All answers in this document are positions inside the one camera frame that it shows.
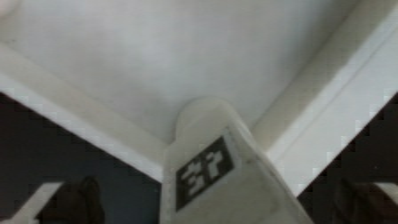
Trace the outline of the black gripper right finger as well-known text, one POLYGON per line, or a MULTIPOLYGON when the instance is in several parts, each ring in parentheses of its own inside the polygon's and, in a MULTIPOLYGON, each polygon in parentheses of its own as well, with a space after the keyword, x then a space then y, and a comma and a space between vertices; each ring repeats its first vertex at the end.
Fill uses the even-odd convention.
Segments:
POLYGON ((398 224, 398 183, 342 180, 333 224, 398 224))

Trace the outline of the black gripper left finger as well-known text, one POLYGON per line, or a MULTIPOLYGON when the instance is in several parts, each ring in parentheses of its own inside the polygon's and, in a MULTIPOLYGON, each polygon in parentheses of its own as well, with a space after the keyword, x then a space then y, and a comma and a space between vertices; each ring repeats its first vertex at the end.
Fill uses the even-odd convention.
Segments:
POLYGON ((106 224, 97 178, 45 183, 0 224, 106 224))

